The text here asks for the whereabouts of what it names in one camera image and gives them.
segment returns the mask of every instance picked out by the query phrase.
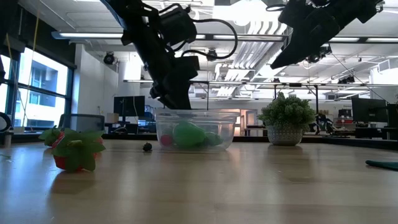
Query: green cloth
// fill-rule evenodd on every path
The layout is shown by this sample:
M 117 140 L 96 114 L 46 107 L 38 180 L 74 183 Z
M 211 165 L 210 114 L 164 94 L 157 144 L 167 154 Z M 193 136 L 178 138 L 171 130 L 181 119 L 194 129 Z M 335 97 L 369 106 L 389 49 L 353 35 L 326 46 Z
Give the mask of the green cloth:
M 369 166 L 398 171 L 398 162 L 366 161 L 365 163 Z

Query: clear plastic container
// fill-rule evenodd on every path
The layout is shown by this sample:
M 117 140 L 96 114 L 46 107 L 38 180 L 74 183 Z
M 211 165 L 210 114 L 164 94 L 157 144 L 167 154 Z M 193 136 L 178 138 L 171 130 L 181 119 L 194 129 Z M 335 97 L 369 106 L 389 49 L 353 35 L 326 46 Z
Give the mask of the clear plastic container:
M 232 143 L 239 115 L 217 110 L 156 109 L 157 139 L 167 149 L 226 149 Z

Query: green ball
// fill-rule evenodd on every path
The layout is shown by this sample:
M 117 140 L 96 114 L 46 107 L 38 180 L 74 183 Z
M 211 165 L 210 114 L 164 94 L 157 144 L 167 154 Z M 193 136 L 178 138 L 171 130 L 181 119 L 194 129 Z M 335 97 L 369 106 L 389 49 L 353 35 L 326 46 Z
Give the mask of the green ball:
M 210 146 L 218 146 L 223 143 L 223 139 L 216 133 L 208 132 L 206 133 L 205 142 Z
M 202 144 L 205 138 L 205 130 L 191 122 L 181 121 L 173 130 L 173 140 L 180 147 L 197 146 Z

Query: wooden table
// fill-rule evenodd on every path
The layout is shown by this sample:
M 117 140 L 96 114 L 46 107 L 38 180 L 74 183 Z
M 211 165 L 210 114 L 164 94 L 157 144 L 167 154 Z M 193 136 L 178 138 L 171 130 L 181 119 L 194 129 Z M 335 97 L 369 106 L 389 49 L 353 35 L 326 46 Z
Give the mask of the wooden table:
M 105 141 L 95 172 L 67 174 L 42 144 L 0 149 L 0 223 L 397 223 L 391 151 L 236 143 L 227 151 L 141 151 Z

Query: window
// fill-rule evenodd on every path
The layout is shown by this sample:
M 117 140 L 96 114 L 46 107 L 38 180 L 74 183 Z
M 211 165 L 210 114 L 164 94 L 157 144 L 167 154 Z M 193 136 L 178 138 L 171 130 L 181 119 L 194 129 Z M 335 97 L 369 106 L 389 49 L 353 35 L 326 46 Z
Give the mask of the window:
M 68 67 L 31 49 L 21 54 L 19 83 L 66 95 L 67 81 Z
M 20 56 L 14 126 L 52 128 L 65 113 L 70 69 L 31 49 Z
M 28 127 L 32 127 L 32 128 L 54 127 L 54 121 L 28 119 L 27 120 L 27 126 Z
M 21 98 L 18 96 L 16 105 L 22 105 L 22 109 L 18 111 L 16 108 L 14 126 L 23 124 L 32 128 L 52 128 L 58 125 L 61 115 L 65 112 L 64 98 L 23 88 L 19 89 L 19 93 Z M 25 102 L 27 102 L 26 112 L 23 110 Z
M 11 64 L 11 59 L 6 56 L 1 56 L 2 64 L 4 66 L 4 71 L 6 75 L 4 76 L 5 79 L 9 78 L 9 69 Z M 0 112 L 6 112 L 6 103 L 7 103 L 7 94 L 8 93 L 8 85 L 2 84 L 0 85 Z

